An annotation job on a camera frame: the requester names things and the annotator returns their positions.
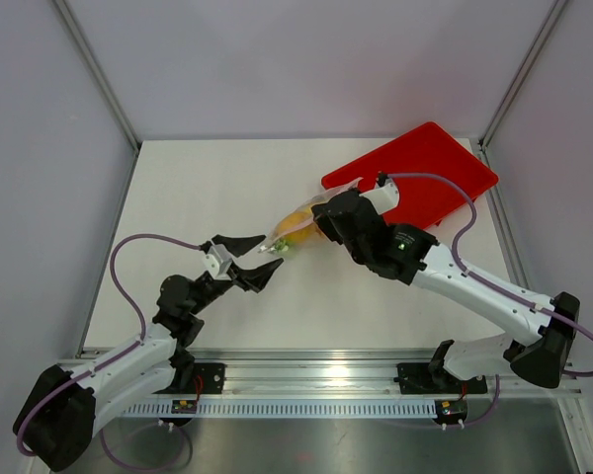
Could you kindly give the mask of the green fake lettuce leaf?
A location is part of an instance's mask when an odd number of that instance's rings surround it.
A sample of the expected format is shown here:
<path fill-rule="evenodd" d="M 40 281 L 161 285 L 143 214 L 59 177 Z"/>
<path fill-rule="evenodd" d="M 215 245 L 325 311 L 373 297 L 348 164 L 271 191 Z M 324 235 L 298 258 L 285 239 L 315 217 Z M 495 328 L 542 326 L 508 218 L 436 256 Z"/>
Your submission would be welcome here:
<path fill-rule="evenodd" d="M 268 252 L 273 255 L 283 255 L 292 247 L 291 241 L 286 237 L 278 238 L 268 248 Z"/>

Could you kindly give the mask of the clear zip top bag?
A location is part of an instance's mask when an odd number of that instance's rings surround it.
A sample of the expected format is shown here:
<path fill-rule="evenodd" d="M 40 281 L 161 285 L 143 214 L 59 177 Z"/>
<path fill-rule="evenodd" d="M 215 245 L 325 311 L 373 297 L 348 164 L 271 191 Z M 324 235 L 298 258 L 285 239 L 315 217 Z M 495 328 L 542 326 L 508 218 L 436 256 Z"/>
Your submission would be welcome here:
<path fill-rule="evenodd" d="M 298 251 L 311 247 L 324 239 L 318 229 L 312 209 L 319 204 L 328 203 L 335 196 L 354 189 L 361 177 L 341 186 L 325 190 L 310 198 L 295 210 L 285 216 L 258 246 L 259 254 L 272 255 L 282 258 L 292 258 Z"/>

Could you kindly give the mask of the orange fake tangerine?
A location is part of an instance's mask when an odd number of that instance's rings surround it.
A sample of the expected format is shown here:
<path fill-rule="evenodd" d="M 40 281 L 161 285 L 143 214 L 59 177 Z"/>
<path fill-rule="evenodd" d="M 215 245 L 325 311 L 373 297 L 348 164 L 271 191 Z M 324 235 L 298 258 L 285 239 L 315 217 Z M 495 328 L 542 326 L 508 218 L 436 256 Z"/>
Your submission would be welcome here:
<path fill-rule="evenodd" d="M 292 212 L 277 224 L 275 232 L 277 239 L 286 236 L 292 246 L 312 240 L 318 234 L 312 214 L 308 211 Z"/>

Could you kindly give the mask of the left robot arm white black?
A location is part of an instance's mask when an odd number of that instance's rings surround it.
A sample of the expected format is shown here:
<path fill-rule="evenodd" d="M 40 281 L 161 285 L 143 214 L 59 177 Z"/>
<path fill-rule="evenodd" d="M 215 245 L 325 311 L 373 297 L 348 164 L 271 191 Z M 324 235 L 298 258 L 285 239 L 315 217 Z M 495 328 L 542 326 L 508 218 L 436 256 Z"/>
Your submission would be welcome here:
<path fill-rule="evenodd" d="M 138 333 L 124 343 L 71 369 L 59 364 L 47 368 L 13 425 L 20 453 L 61 471 L 110 421 L 145 397 L 200 388 L 188 350 L 205 325 L 199 315 L 234 287 L 255 293 L 265 288 L 282 259 L 255 269 L 235 262 L 263 240 L 261 235 L 216 235 L 202 245 L 182 242 L 181 247 L 202 253 L 204 272 L 196 278 L 166 277 L 156 314 L 152 319 L 140 315 Z"/>

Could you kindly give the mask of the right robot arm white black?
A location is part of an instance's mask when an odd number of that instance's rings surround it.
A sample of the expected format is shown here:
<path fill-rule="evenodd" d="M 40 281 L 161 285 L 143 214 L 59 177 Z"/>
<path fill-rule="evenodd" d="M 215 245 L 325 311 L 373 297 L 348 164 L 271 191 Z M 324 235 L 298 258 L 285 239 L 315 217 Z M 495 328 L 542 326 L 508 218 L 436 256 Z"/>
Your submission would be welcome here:
<path fill-rule="evenodd" d="M 451 391 L 462 381 L 510 371 L 555 389 L 575 338 L 579 301 L 533 293 L 473 267 L 458 264 L 433 235 L 410 224 L 387 224 L 356 190 L 312 209 L 317 227 L 344 246 L 352 260 L 379 277 L 444 296 L 502 329 L 470 342 L 446 340 L 428 365 L 431 384 Z"/>

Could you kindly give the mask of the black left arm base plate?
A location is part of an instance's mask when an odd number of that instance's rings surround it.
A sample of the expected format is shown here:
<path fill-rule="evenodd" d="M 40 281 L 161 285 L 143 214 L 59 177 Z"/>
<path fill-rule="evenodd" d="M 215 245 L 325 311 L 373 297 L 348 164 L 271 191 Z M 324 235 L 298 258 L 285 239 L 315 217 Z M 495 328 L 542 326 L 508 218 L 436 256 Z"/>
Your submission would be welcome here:
<path fill-rule="evenodd" d="M 223 391 L 226 365 L 218 362 L 196 362 L 192 367 L 178 370 L 169 388 L 174 394 L 218 395 Z"/>

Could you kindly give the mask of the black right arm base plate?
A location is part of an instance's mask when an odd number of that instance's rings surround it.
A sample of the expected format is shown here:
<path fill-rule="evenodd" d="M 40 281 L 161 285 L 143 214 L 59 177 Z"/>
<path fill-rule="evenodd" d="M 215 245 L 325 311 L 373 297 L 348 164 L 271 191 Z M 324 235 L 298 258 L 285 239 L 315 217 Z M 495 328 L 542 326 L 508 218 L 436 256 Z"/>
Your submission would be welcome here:
<path fill-rule="evenodd" d="M 459 380 L 448 372 L 432 374 L 428 362 L 401 362 L 396 366 L 394 381 L 403 395 L 485 394 L 488 392 L 484 377 Z"/>

